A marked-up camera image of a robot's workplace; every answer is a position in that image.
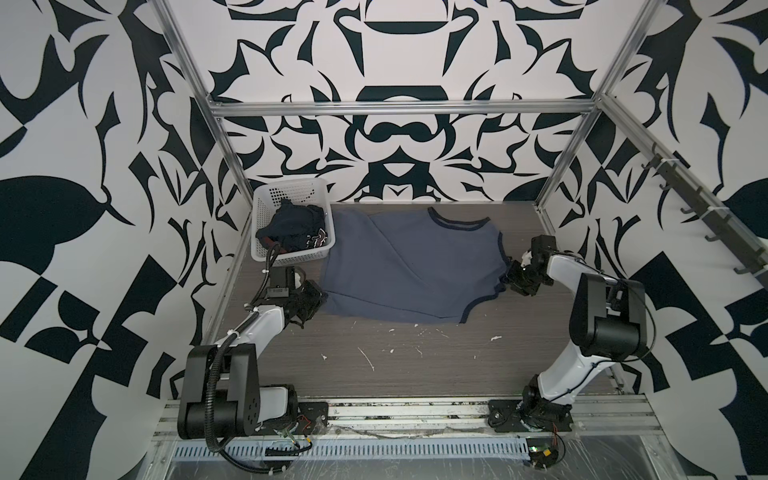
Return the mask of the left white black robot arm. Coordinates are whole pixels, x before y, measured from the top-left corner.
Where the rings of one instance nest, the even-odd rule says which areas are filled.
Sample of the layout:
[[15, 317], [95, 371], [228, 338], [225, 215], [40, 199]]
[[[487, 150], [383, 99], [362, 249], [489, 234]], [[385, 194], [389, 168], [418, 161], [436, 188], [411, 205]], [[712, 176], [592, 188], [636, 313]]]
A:
[[177, 414], [184, 440], [204, 440], [213, 450], [230, 440], [289, 429], [298, 421], [296, 390], [264, 386], [259, 357], [289, 325], [304, 327], [327, 295], [296, 266], [270, 267], [246, 316], [220, 340], [192, 349]]

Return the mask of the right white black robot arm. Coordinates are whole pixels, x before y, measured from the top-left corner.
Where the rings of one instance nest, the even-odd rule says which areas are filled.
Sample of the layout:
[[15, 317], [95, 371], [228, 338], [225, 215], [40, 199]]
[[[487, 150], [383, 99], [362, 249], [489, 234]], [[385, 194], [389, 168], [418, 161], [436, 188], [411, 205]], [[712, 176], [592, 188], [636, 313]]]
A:
[[590, 266], [573, 252], [557, 249], [556, 239], [539, 235], [520, 260], [511, 260], [500, 280], [522, 296], [558, 283], [573, 294], [569, 342], [554, 363], [535, 375], [519, 404], [524, 418], [561, 419], [576, 396], [599, 373], [638, 360], [653, 345], [645, 287]]

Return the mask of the grey wall hook rack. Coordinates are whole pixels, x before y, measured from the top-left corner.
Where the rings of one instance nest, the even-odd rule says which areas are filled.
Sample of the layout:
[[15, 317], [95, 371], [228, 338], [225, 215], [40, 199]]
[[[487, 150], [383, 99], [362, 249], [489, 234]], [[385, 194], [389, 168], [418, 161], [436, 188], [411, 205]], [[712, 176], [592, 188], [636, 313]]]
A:
[[657, 143], [649, 148], [641, 147], [640, 152], [647, 159], [642, 166], [643, 171], [661, 181], [661, 194], [656, 207], [659, 224], [667, 198], [678, 198], [682, 202], [680, 213], [686, 218], [701, 221], [710, 231], [705, 239], [723, 244], [738, 260], [734, 273], [750, 275], [767, 289], [766, 243], [747, 227], [733, 209], [718, 199], [682, 160], [666, 156]]

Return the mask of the maroon tank top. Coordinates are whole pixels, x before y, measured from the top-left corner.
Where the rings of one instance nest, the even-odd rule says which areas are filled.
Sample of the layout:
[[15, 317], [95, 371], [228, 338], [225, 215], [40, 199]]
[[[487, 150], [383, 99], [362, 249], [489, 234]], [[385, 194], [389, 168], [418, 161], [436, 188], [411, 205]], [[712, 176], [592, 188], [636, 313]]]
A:
[[287, 250], [282, 246], [282, 243], [277, 239], [273, 239], [271, 237], [262, 237], [259, 239], [259, 241], [267, 251], [275, 251], [278, 254], [284, 254], [287, 252]]

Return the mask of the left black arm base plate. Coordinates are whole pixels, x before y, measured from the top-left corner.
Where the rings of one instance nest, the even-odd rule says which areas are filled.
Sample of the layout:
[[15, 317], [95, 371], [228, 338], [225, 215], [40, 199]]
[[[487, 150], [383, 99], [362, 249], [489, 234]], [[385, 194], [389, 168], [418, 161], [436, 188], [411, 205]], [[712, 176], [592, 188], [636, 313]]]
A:
[[329, 420], [329, 404], [324, 401], [301, 401], [296, 410], [296, 421], [291, 433], [312, 436], [326, 431]]

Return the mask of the white plastic laundry basket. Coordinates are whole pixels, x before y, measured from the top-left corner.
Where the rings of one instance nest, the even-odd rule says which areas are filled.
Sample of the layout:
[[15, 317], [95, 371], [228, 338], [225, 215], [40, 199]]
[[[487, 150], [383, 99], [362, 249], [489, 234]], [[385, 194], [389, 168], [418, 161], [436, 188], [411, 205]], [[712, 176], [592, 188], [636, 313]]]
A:
[[308, 236], [306, 247], [279, 253], [275, 262], [277, 266], [323, 259], [335, 245], [334, 218], [325, 180], [302, 178], [275, 181], [258, 187], [252, 199], [250, 249], [255, 261], [265, 262], [267, 258], [267, 247], [258, 239], [257, 233], [275, 219], [282, 206], [311, 207], [312, 213], [322, 215], [322, 221], [318, 232]]

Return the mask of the aluminium frame back crossbar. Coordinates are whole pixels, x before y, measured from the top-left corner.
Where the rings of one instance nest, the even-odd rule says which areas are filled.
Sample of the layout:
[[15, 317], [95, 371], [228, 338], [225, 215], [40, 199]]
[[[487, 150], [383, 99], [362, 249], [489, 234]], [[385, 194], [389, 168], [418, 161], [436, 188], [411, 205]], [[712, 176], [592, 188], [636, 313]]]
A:
[[421, 114], [584, 113], [595, 106], [590, 99], [566, 100], [456, 100], [359, 102], [210, 102], [216, 117], [344, 116]]

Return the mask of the blue-grey tank top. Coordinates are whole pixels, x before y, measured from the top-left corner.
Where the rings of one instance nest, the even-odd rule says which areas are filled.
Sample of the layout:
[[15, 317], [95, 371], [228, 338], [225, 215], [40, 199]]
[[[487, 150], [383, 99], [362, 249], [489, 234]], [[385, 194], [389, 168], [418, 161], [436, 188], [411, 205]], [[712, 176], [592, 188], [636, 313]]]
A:
[[503, 235], [485, 217], [460, 221], [434, 208], [334, 215], [323, 268], [328, 313], [413, 324], [465, 323], [504, 291]]

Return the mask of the dark navy tank top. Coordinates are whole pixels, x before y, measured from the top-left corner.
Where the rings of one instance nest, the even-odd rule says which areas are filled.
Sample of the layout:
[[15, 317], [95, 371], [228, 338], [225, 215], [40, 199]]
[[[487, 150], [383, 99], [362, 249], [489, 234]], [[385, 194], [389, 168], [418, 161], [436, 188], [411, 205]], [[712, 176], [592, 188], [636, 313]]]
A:
[[281, 242], [287, 250], [284, 254], [320, 248], [329, 238], [325, 211], [316, 205], [298, 205], [283, 199], [269, 223], [256, 231], [260, 245], [262, 237]]

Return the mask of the aluminium front rail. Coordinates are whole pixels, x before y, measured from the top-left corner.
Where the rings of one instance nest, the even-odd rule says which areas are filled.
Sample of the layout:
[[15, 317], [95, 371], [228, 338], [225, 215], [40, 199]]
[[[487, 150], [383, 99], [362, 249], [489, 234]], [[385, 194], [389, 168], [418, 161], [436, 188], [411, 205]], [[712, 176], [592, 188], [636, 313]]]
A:
[[[448, 433], [491, 435], [487, 424], [488, 402], [520, 400], [517, 397], [433, 398], [337, 398], [304, 399], [329, 404], [328, 427], [315, 435], [350, 434], [371, 438], [434, 436]], [[572, 427], [563, 434], [644, 435], [662, 431], [652, 407], [638, 395], [592, 395], [579, 397], [572, 406]], [[539, 434], [545, 432], [511, 432]]]

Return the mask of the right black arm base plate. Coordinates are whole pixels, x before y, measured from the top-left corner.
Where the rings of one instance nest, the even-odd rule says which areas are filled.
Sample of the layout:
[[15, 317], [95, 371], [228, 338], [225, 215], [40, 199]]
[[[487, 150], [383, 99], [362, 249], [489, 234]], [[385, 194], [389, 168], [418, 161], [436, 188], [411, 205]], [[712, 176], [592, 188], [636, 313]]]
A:
[[487, 424], [496, 433], [570, 432], [572, 405], [548, 400], [491, 400]]

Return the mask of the green circuit board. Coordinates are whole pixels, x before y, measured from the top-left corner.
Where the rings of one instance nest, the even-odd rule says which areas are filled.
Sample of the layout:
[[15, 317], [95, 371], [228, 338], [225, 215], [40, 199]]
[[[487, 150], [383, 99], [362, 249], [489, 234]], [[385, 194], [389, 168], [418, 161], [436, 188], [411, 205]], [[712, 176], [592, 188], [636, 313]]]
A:
[[526, 464], [536, 470], [548, 470], [565, 458], [565, 448], [558, 436], [527, 439], [528, 460]]

